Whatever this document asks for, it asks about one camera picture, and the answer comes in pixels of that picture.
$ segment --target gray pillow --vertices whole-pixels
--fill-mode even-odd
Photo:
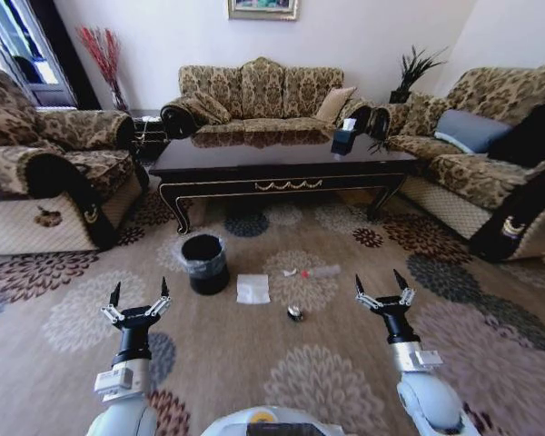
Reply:
[[[486,153],[491,142],[511,126],[500,121],[450,109],[442,114],[434,136],[460,148],[464,153]]]

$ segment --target white wall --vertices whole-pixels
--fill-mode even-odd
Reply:
[[[237,66],[259,55],[285,65],[339,66],[358,95],[385,101],[400,80],[401,54],[412,44],[452,48],[476,0],[302,0],[300,19],[291,23],[229,21],[226,0],[54,2],[102,106],[112,107],[109,91],[76,38],[78,25],[115,30],[125,97],[132,108],[154,109],[179,95],[181,65]],[[414,89],[432,91],[440,72]]]
[[[465,71],[477,66],[545,64],[545,0],[478,0],[436,94],[446,95]]]

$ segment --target tissue box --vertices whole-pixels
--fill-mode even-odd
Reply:
[[[331,147],[331,153],[337,153],[346,155],[352,151],[353,142],[355,136],[357,136],[357,130],[336,130],[333,134],[333,144]]]

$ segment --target decorative red branches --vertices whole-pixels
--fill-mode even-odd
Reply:
[[[109,84],[117,82],[117,62],[121,47],[117,40],[117,34],[105,28],[77,27],[76,32],[81,39],[84,47],[93,57],[103,75],[105,81]]]

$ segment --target black trash can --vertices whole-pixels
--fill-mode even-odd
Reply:
[[[181,261],[190,275],[192,289],[201,295],[214,295],[230,281],[223,241],[210,234],[199,234],[182,246]]]

